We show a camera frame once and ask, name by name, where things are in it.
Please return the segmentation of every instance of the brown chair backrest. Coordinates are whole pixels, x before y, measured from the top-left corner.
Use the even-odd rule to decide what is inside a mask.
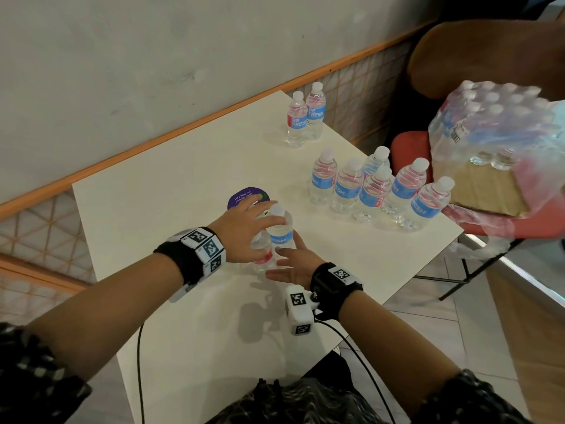
[[[463,80],[540,86],[541,96],[565,99],[565,23],[444,22],[422,37],[407,73],[431,99],[444,99]]]

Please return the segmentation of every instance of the blue label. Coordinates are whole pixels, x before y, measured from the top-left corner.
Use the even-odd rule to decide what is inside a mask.
[[[316,186],[318,189],[331,188],[333,186],[334,180],[335,180],[335,176],[330,178],[320,178],[314,173],[312,173],[312,184]]]
[[[320,108],[310,108],[308,107],[308,119],[309,120],[320,120],[324,118],[325,106]]]
[[[288,116],[288,126],[290,126],[292,129],[302,129],[303,127],[306,127],[306,118],[307,116],[304,117],[292,117],[292,116]]]
[[[277,245],[286,244],[287,242],[292,240],[292,234],[293,234],[293,231],[290,231],[289,233],[287,233],[286,235],[283,235],[283,236],[272,236],[271,235],[271,241],[273,242],[273,244],[277,244]]]
[[[401,184],[397,178],[395,178],[392,183],[392,193],[402,199],[412,199],[417,191],[417,189],[407,188],[404,184]]]
[[[349,188],[343,187],[340,184],[340,182],[338,181],[335,184],[335,193],[337,193],[342,198],[353,199],[353,198],[357,198],[357,195],[359,194],[360,188],[361,188],[361,186],[359,186],[358,188],[349,189]]]
[[[414,213],[427,219],[431,219],[432,217],[434,217],[434,215],[440,212],[439,208],[430,208],[426,204],[424,204],[419,196],[415,197],[412,200],[411,206],[414,210]]]
[[[385,198],[372,196],[369,193],[367,193],[365,188],[362,188],[361,193],[359,193],[359,200],[368,207],[379,207],[383,204]]]

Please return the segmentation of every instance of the wooden floor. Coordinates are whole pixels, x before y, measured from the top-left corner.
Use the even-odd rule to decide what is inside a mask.
[[[512,282],[487,271],[533,422],[565,422],[565,324]]]

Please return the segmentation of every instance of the forearm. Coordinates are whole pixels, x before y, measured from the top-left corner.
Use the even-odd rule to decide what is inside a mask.
[[[349,295],[340,323],[406,413],[461,370],[431,342],[364,292]]]
[[[33,320],[28,329],[89,380],[181,286],[173,261],[154,253]]]

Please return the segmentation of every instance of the hand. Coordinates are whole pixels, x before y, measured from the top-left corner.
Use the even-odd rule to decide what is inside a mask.
[[[283,283],[300,284],[306,290],[310,290],[310,281],[314,271],[325,263],[325,261],[312,250],[306,248],[306,244],[297,231],[293,234],[296,249],[277,247],[275,251],[286,257],[277,261],[278,266],[290,266],[286,269],[272,269],[265,272],[265,276],[273,281]]]
[[[253,237],[260,231],[286,224],[286,219],[279,216],[266,216],[257,219],[257,216],[267,211],[277,201],[259,202],[261,195],[252,195],[245,198],[238,206],[230,208],[222,216],[208,225],[222,242],[226,259],[231,263],[255,262],[265,258],[265,250],[251,248]]]

